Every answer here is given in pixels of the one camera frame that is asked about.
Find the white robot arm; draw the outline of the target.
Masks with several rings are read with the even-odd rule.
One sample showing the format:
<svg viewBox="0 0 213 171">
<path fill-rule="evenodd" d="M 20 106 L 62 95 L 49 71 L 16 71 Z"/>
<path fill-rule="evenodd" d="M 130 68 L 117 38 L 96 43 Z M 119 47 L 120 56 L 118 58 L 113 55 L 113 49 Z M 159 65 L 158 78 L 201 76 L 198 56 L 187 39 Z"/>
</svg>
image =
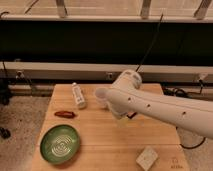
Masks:
<svg viewBox="0 0 213 171">
<path fill-rule="evenodd" d="M 125 70 L 94 95 L 117 119 L 136 112 L 213 139 L 213 102 L 155 94 L 141 90 L 141 84 L 138 72 Z"/>
</svg>

